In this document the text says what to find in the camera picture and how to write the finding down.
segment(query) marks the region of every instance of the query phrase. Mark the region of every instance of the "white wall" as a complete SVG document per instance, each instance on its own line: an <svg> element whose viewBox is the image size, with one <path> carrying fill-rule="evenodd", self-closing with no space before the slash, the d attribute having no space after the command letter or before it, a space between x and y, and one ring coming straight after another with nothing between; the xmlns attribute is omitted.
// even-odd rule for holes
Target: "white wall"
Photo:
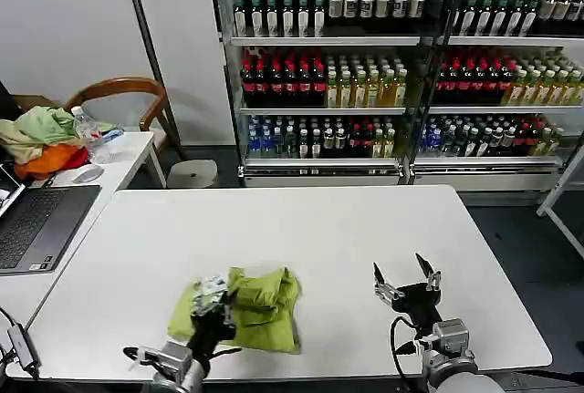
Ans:
<svg viewBox="0 0 584 393"><path fill-rule="evenodd" d="M235 144L212 0L142 0L185 143Z"/></svg>
<svg viewBox="0 0 584 393"><path fill-rule="evenodd" d="M211 0L143 0L184 144L233 144ZM0 0L0 80L58 103L104 78L152 77L131 0ZM92 103L136 123L148 96Z"/></svg>

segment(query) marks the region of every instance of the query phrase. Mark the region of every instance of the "black cable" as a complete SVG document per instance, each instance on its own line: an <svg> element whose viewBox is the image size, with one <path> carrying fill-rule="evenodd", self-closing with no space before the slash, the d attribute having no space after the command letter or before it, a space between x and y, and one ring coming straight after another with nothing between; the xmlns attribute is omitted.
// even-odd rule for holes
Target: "black cable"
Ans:
<svg viewBox="0 0 584 393"><path fill-rule="evenodd" d="M400 322L400 321L402 321L403 323L405 323L411 329L414 329L415 330L415 328L416 328L412 323L410 323L408 320L406 320L401 315L395 317L395 320L393 320L393 323L391 323L391 329L390 329L390 347L391 347L391 356L393 357L393 363L395 364L395 368L398 369L398 373L400 374L401 380L410 389L410 391L412 391L414 393L422 393L422 391L418 388L418 386L415 385L415 383L413 382L413 380L411 380L410 378L406 377L405 374L403 373L402 366L400 365L400 360L398 359L398 355L395 352L395 326L397 326L398 325L398 322Z"/></svg>

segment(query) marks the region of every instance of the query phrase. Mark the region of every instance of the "orange cloth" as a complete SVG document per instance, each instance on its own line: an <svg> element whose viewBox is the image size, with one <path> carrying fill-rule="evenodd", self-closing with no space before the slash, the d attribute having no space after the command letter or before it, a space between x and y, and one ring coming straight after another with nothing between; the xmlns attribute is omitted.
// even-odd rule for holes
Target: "orange cloth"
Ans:
<svg viewBox="0 0 584 393"><path fill-rule="evenodd" d="M15 174L21 180L28 176L34 179L46 179L52 172L63 168L78 151L78 147L67 144L46 146L40 158L33 159L29 163L17 163Z"/></svg>

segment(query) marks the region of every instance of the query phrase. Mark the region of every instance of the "white table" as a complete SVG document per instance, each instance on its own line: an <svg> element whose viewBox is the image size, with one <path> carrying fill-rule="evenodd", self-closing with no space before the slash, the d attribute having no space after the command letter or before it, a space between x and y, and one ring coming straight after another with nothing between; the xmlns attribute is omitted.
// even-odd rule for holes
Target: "white table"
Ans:
<svg viewBox="0 0 584 393"><path fill-rule="evenodd" d="M287 265L302 285L302 355L217 358L210 379L395 376L396 316L373 293L376 261L395 285L423 281L414 253L443 272L443 318L461 317L482 370L541 367L551 355L451 187L119 191L30 329L54 379L151 379L125 346L160 347L184 286L230 266ZM412 338L399 327L397 342ZM420 357L403 357L420 373ZM7 373L22 377L15 364Z"/></svg>
<svg viewBox="0 0 584 393"><path fill-rule="evenodd" d="M153 134L151 132L134 132L125 133L106 144L113 155L112 163L101 165L104 168L103 174L96 180L86 183L101 186L99 195L53 272L0 276L0 304L16 321L27 325L34 318L37 309L67 267L85 235L111 200L114 192L126 188L138 168L147 159L149 159L150 165L158 165L152 143ZM82 168L60 172L55 178L53 186L72 186L71 181L78 176L80 170ZM5 333L8 326L9 324L4 319L0 320L0 331L2 331L0 342L6 350L11 346Z"/></svg>

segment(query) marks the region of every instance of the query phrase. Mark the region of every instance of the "green cloth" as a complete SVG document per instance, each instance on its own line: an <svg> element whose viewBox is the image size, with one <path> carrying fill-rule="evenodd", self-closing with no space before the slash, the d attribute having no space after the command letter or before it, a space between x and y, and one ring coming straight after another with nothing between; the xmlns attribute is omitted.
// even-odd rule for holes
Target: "green cloth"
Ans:
<svg viewBox="0 0 584 393"><path fill-rule="evenodd" d="M16 128L25 135L46 145L80 145L75 133L74 117L64 109L34 106L15 121ZM99 130L110 131L111 124L99 123Z"/></svg>
<svg viewBox="0 0 584 393"><path fill-rule="evenodd" d="M294 325L294 305L300 295L300 285L287 268L261 277L245 277L244 270L229 271L229 294L237 292L232 314L235 339L225 342L231 346L277 352L300 353ZM181 295L168 326L168 334L186 341L194 333L191 322L193 285Z"/></svg>

